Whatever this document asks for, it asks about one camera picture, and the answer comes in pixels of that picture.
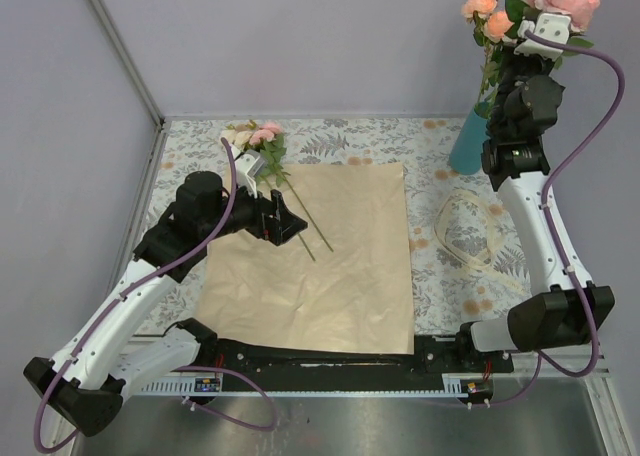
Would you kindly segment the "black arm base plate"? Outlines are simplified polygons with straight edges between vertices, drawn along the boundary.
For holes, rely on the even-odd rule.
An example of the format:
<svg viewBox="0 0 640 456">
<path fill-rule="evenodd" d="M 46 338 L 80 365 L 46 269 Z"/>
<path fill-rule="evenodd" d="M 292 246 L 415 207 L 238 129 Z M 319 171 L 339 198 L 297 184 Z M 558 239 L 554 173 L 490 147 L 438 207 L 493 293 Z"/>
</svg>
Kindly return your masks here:
<svg viewBox="0 0 640 456">
<path fill-rule="evenodd" d="M 257 346 L 231 339 L 216 339 L 201 344 L 193 364 L 219 366 L 239 372 L 266 368 L 391 368 L 419 373 L 510 374 L 511 356 L 502 352 L 479 353 L 460 346 L 453 336 L 418 335 L 411 354 L 364 354 L 323 352 Z"/>
</svg>

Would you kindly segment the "cream printed ribbon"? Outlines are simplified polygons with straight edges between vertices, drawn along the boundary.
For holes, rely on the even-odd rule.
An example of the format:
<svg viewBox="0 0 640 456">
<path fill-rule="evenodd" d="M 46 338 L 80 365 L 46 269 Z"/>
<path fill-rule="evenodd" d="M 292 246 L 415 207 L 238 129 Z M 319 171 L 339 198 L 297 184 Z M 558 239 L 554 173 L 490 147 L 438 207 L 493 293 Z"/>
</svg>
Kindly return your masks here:
<svg viewBox="0 0 640 456">
<path fill-rule="evenodd" d="M 515 232 L 476 193 L 455 189 L 436 213 L 434 235 L 442 249 L 472 274 L 524 295 L 528 270 Z"/>
</svg>

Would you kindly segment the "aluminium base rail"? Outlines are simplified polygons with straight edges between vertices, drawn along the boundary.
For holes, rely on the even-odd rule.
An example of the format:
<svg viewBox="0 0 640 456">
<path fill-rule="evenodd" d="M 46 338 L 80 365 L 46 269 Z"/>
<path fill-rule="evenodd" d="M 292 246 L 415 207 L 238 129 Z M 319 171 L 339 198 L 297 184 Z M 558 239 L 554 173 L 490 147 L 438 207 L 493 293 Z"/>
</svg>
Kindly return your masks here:
<svg viewBox="0 0 640 456">
<path fill-rule="evenodd" d="M 147 346 L 160 340 L 159 335 L 134 335 L 127 343 L 117 352 L 118 355 L 129 355 L 137 350 L 146 348 Z M 591 346 L 570 346 L 556 349 L 546 350 L 546 354 L 557 364 L 569 371 L 577 372 L 587 366 L 591 360 Z M 533 372 L 535 366 L 535 355 L 525 356 L 516 354 L 513 356 L 514 368 L 517 374 L 529 374 Z M 599 356 L 593 371 L 590 373 L 592 377 L 610 376 L 610 365 L 605 356 L 604 350 L 599 348 Z M 542 377 L 561 377 L 562 374 L 556 371 L 548 361 L 544 360 L 541 370 Z"/>
</svg>

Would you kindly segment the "floral patterned table mat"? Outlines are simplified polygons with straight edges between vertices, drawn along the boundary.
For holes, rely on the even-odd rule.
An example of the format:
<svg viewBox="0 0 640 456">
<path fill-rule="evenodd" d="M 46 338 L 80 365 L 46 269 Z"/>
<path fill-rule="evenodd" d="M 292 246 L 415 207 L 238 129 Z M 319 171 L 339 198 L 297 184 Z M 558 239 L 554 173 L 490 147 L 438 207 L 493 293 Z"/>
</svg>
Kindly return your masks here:
<svg viewBox="0 0 640 456">
<path fill-rule="evenodd" d="M 287 154 L 283 162 L 365 166 L 401 162 L 404 166 L 409 249 L 414 291 L 415 331 L 453 334 L 462 322 L 491 319 L 530 296 L 515 293 L 484 276 L 472 274 L 449 256 L 434 235 L 436 213 L 455 189 L 476 193 L 491 212 L 515 232 L 504 205 L 479 171 L 461 175 L 449 165 L 449 153 L 464 118 L 281 119 Z M 220 132 L 239 120 L 167 120 L 152 155 L 156 170 L 146 183 L 148 203 L 142 231 L 155 224 L 187 174 L 211 170 L 221 175 L 226 157 Z M 204 282 L 204 263 L 151 311 L 135 335 L 160 335 L 175 321 L 193 315 Z"/>
</svg>

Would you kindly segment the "orange beige wrapping paper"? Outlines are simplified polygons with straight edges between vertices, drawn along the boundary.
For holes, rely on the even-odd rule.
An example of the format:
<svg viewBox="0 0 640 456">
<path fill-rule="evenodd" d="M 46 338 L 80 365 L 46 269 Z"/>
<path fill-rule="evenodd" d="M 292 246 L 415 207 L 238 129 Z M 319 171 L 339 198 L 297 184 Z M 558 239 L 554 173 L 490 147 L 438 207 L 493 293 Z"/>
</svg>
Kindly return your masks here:
<svg viewBox="0 0 640 456">
<path fill-rule="evenodd" d="M 243 231 L 212 241 L 195 318 L 222 338 L 255 345 L 411 353 L 402 165 L 287 170 L 285 203 L 308 228 L 281 246 Z"/>
</svg>

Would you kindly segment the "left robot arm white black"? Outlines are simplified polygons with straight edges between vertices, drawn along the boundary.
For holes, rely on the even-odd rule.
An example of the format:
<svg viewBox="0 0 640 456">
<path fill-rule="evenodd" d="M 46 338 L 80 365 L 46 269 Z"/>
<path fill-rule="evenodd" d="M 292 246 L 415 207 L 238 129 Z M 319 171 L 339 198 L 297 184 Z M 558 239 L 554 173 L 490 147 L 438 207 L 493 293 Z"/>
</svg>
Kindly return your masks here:
<svg viewBox="0 0 640 456">
<path fill-rule="evenodd" d="M 91 437 L 148 383 L 181 367 L 212 367 L 217 335 L 193 318 L 173 324 L 160 341 L 128 357 L 121 351 L 158 301 L 206 258 L 209 241 L 245 231 L 280 246 L 307 227 L 277 190 L 263 196 L 239 183 L 226 190 L 216 173 L 189 174 L 91 319 L 52 357 L 26 365 L 23 374 L 41 405 Z"/>
</svg>

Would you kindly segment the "left aluminium frame post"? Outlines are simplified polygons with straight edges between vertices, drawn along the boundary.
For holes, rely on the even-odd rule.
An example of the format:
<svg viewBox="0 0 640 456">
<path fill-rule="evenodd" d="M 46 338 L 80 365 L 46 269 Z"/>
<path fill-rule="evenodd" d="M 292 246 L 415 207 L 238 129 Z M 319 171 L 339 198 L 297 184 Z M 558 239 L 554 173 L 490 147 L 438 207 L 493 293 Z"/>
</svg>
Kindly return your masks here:
<svg viewBox="0 0 640 456">
<path fill-rule="evenodd" d="M 104 0 L 86 0 L 97 23 L 107 38 L 126 78 L 143 105 L 155 128 L 164 124 L 164 115 L 144 81 Z"/>
</svg>

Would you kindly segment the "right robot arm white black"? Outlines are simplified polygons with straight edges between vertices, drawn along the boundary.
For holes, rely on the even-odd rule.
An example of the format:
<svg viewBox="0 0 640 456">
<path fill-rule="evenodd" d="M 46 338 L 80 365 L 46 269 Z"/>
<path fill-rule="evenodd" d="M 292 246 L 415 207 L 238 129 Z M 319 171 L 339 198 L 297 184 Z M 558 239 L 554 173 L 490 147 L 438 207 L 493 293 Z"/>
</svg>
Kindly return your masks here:
<svg viewBox="0 0 640 456">
<path fill-rule="evenodd" d="M 530 352 L 587 344 L 615 304 L 570 241 L 555 202 L 542 136 L 557 122 L 564 88 L 553 64 L 505 51 L 481 153 L 482 169 L 509 212 L 529 272 L 529 299 L 499 318 L 463 324 L 457 364 L 480 370 L 498 351 Z"/>
</svg>

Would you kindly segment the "teal cylindrical vase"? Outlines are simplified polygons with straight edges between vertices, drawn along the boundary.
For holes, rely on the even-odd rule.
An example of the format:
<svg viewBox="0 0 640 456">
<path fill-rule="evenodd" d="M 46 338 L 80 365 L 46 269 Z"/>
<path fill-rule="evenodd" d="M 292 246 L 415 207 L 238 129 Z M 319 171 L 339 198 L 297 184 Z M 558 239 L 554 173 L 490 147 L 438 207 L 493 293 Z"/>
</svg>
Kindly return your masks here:
<svg viewBox="0 0 640 456">
<path fill-rule="evenodd" d="M 489 103 L 482 101 L 466 117 L 449 155 L 449 165 L 457 173 L 473 175 L 481 169 L 483 144 L 488 138 L 486 126 L 489 112 Z"/>
</svg>

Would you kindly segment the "pink flower stem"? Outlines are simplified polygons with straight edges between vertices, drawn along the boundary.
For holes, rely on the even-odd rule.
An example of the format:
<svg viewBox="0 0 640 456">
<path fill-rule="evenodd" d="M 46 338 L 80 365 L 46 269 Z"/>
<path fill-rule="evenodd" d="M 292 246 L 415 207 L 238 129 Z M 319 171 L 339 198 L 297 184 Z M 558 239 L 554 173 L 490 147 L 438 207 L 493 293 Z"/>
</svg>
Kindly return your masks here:
<svg viewBox="0 0 640 456">
<path fill-rule="evenodd" d="M 275 122 L 258 124 L 253 120 L 248 121 L 248 128 L 251 136 L 249 140 L 243 144 L 243 148 L 256 150 L 266 160 L 266 168 L 260 173 L 258 181 L 264 182 L 269 189 L 286 186 L 303 209 L 308 222 L 312 225 L 327 249 L 334 252 L 334 248 L 291 183 L 291 174 L 284 169 L 282 160 L 287 154 L 284 130 Z"/>
<path fill-rule="evenodd" d="M 567 45 L 590 48 L 592 44 L 583 38 L 601 0 L 504 0 L 504 10 L 513 23 L 507 31 L 502 43 L 506 47 L 515 48 L 517 41 L 516 27 L 523 20 L 536 21 L 542 12 L 568 15 L 571 18 L 571 29 Z M 562 55 L 554 63 L 560 66 L 564 59 L 575 53 L 562 50 Z"/>
</svg>

